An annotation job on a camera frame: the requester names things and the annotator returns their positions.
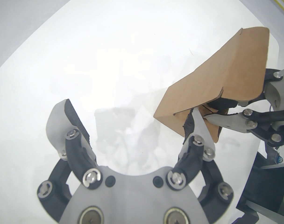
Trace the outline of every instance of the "cardboard flap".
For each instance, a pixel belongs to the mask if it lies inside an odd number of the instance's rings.
[[[263,90],[269,34],[264,27],[240,29],[195,71],[167,89],[154,117],[184,136],[182,126],[191,108],[219,97],[237,101],[258,97]]]

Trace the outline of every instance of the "robotic hand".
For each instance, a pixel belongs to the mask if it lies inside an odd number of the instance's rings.
[[[241,113],[223,115],[211,113],[204,116],[210,123],[235,130],[242,133],[251,132],[256,137],[265,141],[267,159],[265,165],[278,164],[283,158],[274,148],[284,145],[284,70],[266,69],[264,88],[260,96],[254,100],[237,102],[233,100],[216,100],[208,104],[220,110],[233,108],[237,105],[246,107],[249,104],[268,100],[274,111],[260,113],[245,109]]]
[[[148,175],[127,176],[99,166],[89,134],[69,99],[55,105],[46,126],[60,160],[37,195],[47,213],[64,224],[209,224],[218,220],[233,199],[214,162],[215,145],[197,108],[186,123],[185,141],[172,167]],[[71,196],[71,171],[81,182]],[[199,198],[188,184],[202,172],[206,186]]]
[[[198,108],[192,109],[184,124],[185,141],[176,165],[141,176],[126,176],[99,166],[89,144],[89,134],[71,102],[64,100],[55,105],[46,127],[48,139],[60,160],[49,179],[39,186],[38,198],[47,213],[61,224],[214,223],[226,212],[234,193],[213,160],[215,145],[204,118],[220,127],[251,132],[266,143],[268,158],[256,156],[253,172],[237,206],[245,215],[234,223],[256,223],[256,211],[275,221],[281,220],[284,218],[282,177],[280,194],[273,197],[270,192],[278,185],[274,179],[284,175],[284,170],[268,167],[282,162],[273,148],[284,145],[284,70],[267,69],[263,92],[254,100],[237,102],[219,98],[208,106],[224,110],[237,105],[246,107],[263,99],[270,102],[274,111],[259,113],[245,109],[237,114],[220,112],[202,117]],[[73,196],[66,184],[71,171],[81,182]],[[199,171],[206,186],[196,198],[187,185]],[[264,194],[269,195],[260,194],[262,185]],[[266,199],[270,199],[268,206],[264,206]]]

